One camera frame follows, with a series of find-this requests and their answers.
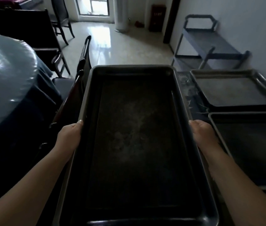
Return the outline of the white standing air conditioner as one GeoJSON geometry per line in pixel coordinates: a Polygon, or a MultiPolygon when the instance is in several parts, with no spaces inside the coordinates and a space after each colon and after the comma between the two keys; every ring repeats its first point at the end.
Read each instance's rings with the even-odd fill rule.
{"type": "Polygon", "coordinates": [[[128,32],[128,0],[113,0],[115,31],[120,33],[128,32]]]}

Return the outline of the person's left forearm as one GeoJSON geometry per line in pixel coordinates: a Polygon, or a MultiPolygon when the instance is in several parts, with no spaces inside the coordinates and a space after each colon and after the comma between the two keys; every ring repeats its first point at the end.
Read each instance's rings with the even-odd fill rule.
{"type": "Polygon", "coordinates": [[[0,226],[36,226],[46,202],[76,147],[55,146],[0,198],[0,226]]]}

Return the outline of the person's left hand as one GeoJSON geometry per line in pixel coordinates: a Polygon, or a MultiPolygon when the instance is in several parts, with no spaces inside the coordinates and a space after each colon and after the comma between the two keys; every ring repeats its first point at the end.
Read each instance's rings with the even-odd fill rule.
{"type": "Polygon", "coordinates": [[[70,158],[75,149],[78,147],[80,140],[81,132],[77,134],[67,134],[64,126],[57,135],[54,149],[65,158],[70,158]]]}

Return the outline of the dark metal baking tray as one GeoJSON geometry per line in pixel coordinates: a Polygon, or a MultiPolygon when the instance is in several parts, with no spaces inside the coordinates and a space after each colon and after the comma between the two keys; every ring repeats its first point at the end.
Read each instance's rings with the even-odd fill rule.
{"type": "Polygon", "coordinates": [[[208,117],[224,151],[266,190],[266,111],[214,112],[208,117]]]}

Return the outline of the large dark baking tray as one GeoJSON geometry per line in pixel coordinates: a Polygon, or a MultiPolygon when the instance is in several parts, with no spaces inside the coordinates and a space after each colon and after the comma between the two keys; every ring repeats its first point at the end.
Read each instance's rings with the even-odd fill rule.
{"type": "Polygon", "coordinates": [[[52,226],[219,225],[173,67],[92,68],[78,119],[52,226]]]}

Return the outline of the person's right hand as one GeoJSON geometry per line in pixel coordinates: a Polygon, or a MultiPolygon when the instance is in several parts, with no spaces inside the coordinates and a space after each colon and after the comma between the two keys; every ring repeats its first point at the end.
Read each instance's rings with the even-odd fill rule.
{"type": "Polygon", "coordinates": [[[219,152],[221,150],[219,141],[211,125],[209,125],[209,132],[204,134],[193,133],[193,137],[199,149],[206,156],[219,152]]]}

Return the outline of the dark wooden chair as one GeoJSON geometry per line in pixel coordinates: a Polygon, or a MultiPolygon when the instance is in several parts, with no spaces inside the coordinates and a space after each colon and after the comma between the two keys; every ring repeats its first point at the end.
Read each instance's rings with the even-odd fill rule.
{"type": "Polygon", "coordinates": [[[47,136],[39,146],[41,156],[45,156],[54,146],[57,134],[63,126],[76,123],[82,104],[86,78],[91,70],[89,47],[92,36],[86,37],[82,53],[77,65],[75,78],[54,78],[53,84],[62,97],[62,103],[57,110],[52,123],[49,125],[47,136]]]}
{"type": "Polygon", "coordinates": [[[51,4],[54,14],[50,15],[50,20],[54,28],[54,32],[56,35],[61,35],[65,44],[68,46],[69,44],[65,37],[63,27],[66,27],[70,30],[73,38],[75,38],[75,35],[72,30],[65,0],[51,0],[51,4]]]}
{"type": "Polygon", "coordinates": [[[71,75],[47,10],[0,9],[0,35],[26,42],[59,78],[71,75]]]}

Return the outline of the dark patterned table cover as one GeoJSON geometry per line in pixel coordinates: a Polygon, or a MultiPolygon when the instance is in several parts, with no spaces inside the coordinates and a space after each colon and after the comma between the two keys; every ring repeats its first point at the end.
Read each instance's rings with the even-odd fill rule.
{"type": "Polygon", "coordinates": [[[202,120],[210,123],[208,114],[209,108],[203,101],[200,91],[193,81],[190,72],[177,72],[179,83],[183,89],[183,95],[186,98],[188,108],[193,120],[202,120]]]}

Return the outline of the glass door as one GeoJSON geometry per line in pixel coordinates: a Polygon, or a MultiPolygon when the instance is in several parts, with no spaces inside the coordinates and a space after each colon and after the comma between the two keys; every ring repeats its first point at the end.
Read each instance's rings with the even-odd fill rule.
{"type": "Polygon", "coordinates": [[[74,0],[79,22],[114,23],[114,0],[74,0]]]}

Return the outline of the grey metal baking tray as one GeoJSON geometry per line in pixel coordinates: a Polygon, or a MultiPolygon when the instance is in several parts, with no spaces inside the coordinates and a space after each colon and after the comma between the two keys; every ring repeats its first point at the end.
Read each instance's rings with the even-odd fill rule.
{"type": "Polygon", "coordinates": [[[191,70],[211,111],[266,111],[266,78],[254,69],[191,70]]]}

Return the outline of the red fire extinguisher cabinet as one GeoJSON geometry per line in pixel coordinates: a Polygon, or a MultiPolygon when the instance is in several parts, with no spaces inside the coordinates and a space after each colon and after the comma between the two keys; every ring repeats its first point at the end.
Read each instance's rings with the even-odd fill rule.
{"type": "Polygon", "coordinates": [[[166,6],[164,4],[153,4],[151,6],[150,15],[150,32],[162,32],[164,18],[166,13],[166,6]]]}

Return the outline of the round table with blue cloth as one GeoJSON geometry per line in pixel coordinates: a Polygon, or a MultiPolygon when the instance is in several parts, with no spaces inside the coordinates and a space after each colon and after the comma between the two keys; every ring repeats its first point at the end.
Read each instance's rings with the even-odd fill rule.
{"type": "Polygon", "coordinates": [[[41,147],[62,103],[51,76],[27,43],[0,35],[0,198],[55,145],[41,147]]]}

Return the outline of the person's right forearm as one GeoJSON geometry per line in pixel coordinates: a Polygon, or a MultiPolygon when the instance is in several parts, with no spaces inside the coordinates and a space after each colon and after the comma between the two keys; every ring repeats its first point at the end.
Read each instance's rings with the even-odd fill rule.
{"type": "Polygon", "coordinates": [[[218,144],[200,147],[235,226],[266,226],[266,194],[218,144]]]}

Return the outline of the grey utility cart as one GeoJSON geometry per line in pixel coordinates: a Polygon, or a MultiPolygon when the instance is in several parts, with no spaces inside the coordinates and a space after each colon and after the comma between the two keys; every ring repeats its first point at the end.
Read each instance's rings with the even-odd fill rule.
{"type": "Polygon", "coordinates": [[[238,63],[233,69],[238,69],[249,58],[251,52],[245,51],[244,53],[236,50],[229,42],[227,42],[222,36],[220,36],[215,27],[218,21],[208,14],[189,14],[185,17],[184,26],[180,35],[176,50],[173,55],[171,65],[173,66],[175,61],[179,63],[179,60],[183,58],[195,58],[202,59],[199,69],[203,69],[208,60],[237,60],[238,63]],[[189,19],[210,19],[212,26],[209,29],[200,28],[188,28],[189,19]],[[198,55],[179,55],[178,51],[183,38],[190,43],[198,55]]]}

